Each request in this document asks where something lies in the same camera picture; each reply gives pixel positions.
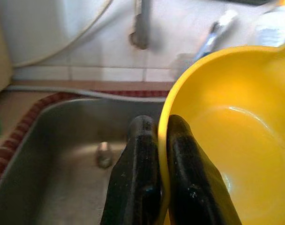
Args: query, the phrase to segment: wall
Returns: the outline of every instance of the wall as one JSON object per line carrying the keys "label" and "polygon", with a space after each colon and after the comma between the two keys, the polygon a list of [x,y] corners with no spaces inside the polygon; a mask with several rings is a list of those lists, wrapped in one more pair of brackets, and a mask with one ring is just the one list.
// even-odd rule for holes
{"label": "wall", "polygon": [[[32,32],[24,32],[21,23],[13,31],[13,27],[16,27],[12,24],[14,17],[30,7],[27,1],[29,0],[0,0],[0,16],[12,58],[28,47],[15,44],[15,41],[23,40],[23,35],[32,37],[34,43],[30,47],[37,46],[35,40],[40,38],[38,30],[42,34],[61,37],[58,38],[61,42],[57,43],[52,36],[48,36],[49,40],[46,40],[47,44],[42,49],[52,45],[55,48],[67,42],[92,19],[102,2],[95,0],[97,3],[92,4],[93,0],[79,0],[79,5],[73,0],[57,1],[59,4],[56,8],[50,7],[59,15],[59,23],[50,20],[44,23],[43,18],[47,15],[42,14],[38,23],[40,25],[33,24],[36,33],[32,35]],[[68,7],[69,11],[65,15],[73,16],[62,22],[63,14],[60,12],[66,11],[67,5],[71,3],[74,6]],[[195,53],[205,40],[212,23],[225,10],[237,10],[239,19],[231,32],[221,39],[217,49],[247,44],[254,21],[273,5],[254,7],[214,0],[152,0],[150,46],[147,50],[137,50],[128,41],[134,21],[134,0],[114,0],[95,26],[71,47],[37,65],[16,69],[14,79],[173,81],[171,67],[178,54]],[[28,17],[23,22],[29,27],[33,21],[31,14]]]}

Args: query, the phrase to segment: sink basin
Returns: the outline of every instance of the sink basin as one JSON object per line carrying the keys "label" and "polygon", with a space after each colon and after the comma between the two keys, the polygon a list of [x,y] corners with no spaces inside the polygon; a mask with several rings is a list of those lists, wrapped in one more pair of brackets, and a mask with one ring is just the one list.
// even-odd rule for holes
{"label": "sink basin", "polygon": [[0,225],[98,224],[112,169],[97,166],[99,143],[109,143],[116,162],[131,120],[158,121],[162,107],[78,99],[45,109],[0,180]]}

